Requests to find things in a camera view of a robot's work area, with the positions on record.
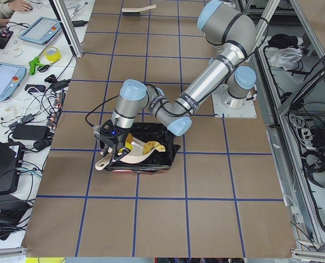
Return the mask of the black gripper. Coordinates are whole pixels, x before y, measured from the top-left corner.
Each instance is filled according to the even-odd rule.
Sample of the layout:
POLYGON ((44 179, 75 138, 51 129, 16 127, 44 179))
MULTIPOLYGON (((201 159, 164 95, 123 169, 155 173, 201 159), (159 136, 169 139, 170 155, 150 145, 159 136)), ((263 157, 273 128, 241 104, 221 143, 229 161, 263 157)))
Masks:
POLYGON ((109 119, 100 127, 93 126, 94 136, 100 144, 100 153, 106 162, 111 160, 112 153, 116 153, 114 162, 117 162, 131 152, 126 146, 130 128, 121 128, 116 123, 116 120, 113 122, 109 119))

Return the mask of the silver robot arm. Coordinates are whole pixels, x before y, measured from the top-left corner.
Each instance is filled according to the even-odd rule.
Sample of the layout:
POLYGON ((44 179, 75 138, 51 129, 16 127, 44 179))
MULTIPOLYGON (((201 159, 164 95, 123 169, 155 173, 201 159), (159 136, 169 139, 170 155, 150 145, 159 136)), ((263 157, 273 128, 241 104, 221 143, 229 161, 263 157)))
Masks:
POLYGON ((252 20, 224 1, 210 1, 201 11, 197 27, 209 44, 222 47, 219 54, 174 102, 156 87, 134 79, 125 80, 111 119, 93 128, 94 136, 103 143, 101 169, 130 153, 126 139, 137 113, 144 108, 170 132, 181 136, 191 126, 191 116, 223 81, 230 98, 246 99, 256 82, 254 70, 241 64, 255 47, 252 20))

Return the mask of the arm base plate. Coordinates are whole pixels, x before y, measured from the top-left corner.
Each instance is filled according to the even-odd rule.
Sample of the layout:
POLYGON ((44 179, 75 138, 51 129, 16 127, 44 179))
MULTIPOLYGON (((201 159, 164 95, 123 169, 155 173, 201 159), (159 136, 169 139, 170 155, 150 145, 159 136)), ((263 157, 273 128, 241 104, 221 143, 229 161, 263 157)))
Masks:
POLYGON ((228 85, 221 84, 212 93, 214 115, 217 118, 257 118, 251 91, 242 99, 233 98, 228 92, 228 85))

